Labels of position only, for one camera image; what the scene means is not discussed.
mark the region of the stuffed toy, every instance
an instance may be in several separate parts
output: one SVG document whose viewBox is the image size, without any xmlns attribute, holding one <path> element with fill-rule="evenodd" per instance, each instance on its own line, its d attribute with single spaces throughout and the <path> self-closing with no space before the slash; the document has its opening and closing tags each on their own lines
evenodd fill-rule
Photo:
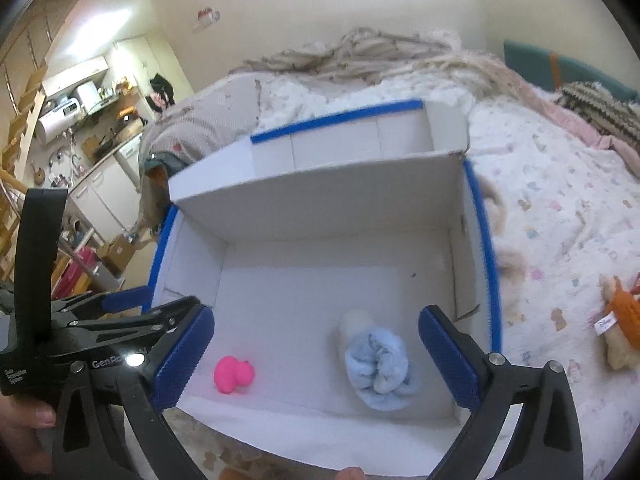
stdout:
<svg viewBox="0 0 640 480">
<path fill-rule="evenodd" d="M 607 303 L 605 314 L 613 312 L 618 320 L 604 332 L 607 361 L 614 370 L 633 368 L 640 364 L 640 274 L 631 292 L 623 289 L 617 276 L 601 275 L 600 286 Z"/>
</svg>

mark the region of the finger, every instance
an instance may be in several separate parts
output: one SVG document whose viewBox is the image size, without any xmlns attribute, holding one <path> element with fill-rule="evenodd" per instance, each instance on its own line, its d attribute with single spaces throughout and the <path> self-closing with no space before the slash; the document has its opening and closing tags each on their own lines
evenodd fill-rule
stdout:
<svg viewBox="0 0 640 480">
<path fill-rule="evenodd" d="M 359 467 L 348 467 L 335 476 L 335 480 L 365 480 L 365 478 L 364 471 Z"/>
<path fill-rule="evenodd" d="M 43 430 L 56 425 L 56 412 L 46 402 L 33 397 L 5 397 L 0 402 L 0 416 L 14 428 Z"/>
<path fill-rule="evenodd" d="M 0 430 L 7 450 L 25 473 L 51 473 L 51 455 L 42 449 L 34 430 L 7 427 Z"/>
</svg>

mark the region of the kitchen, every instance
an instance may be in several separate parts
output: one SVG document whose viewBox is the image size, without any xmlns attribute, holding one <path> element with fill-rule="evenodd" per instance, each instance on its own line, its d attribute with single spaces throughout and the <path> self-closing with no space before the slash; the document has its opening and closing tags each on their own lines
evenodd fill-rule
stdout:
<svg viewBox="0 0 640 480">
<path fill-rule="evenodd" d="M 68 209 L 103 240 L 130 232 L 138 218 L 138 148 L 152 119 L 137 86 L 109 72 L 100 56 L 43 81 L 46 104 L 28 155 L 34 184 L 68 188 Z"/>
<path fill-rule="evenodd" d="M 70 241 L 91 228 L 104 243 L 134 234 L 150 96 L 193 95 L 149 0 L 81 0 L 46 61 L 25 178 L 68 189 Z"/>
</svg>

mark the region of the blue gripper pad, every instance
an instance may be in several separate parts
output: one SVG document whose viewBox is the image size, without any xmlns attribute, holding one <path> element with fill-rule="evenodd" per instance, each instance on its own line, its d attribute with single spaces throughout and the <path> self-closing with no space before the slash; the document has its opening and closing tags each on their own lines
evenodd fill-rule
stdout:
<svg viewBox="0 0 640 480">
<path fill-rule="evenodd" d="M 474 412 L 482 404 L 478 375 L 429 307 L 420 313 L 418 332 L 456 404 Z"/>
<path fill-rule="evenodd" d="M 158 367 L 152 384 L 153 393 L 149 398 L 156 411 L 172 408 L 178 403 L 213 337 L 214 327 L 213 311 L 203 306 Z"/>
<path fill-rule="evenodd" d="M 153 295 L 154 292 L 148 285 L 137 286 L 108 294 L 102 300 L 101 307 L 105 312 L 122 312 L 150 302 Z"/>
</svg>

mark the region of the white bedsheet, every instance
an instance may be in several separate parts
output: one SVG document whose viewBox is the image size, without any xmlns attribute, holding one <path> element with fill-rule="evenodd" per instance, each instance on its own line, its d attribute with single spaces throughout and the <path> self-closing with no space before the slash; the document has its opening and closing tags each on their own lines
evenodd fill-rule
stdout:
<svg viewBox="0 0 640 480">
<path fill-rule="evenodd" d="M 634 370 L 607 367 L 604 342 L 592 325 L 604 307 L 599 274 L 617 274 L 629 285 L 640 270 L 638 181 L 615 152 L 588 148 L 506 98 L 478 103 L 467 88 L 434 73 L 398 76 L 329 99 L 292 78 L 275 78 L 263 88 L 260 126 L 413 97 L 468 112 L 468 156 L 502 193 L 509 211 L 505 241 L 523 251 L 528 265 L 518 304 L 503 313 L 504 354 L 514 364 L 555 359 L 564 365 L 580 421 L 585 478 L 604 478 L 640 421 L 640 381 Z M 506 449 L 513 411 L 484 478 Z"/>
</svg>

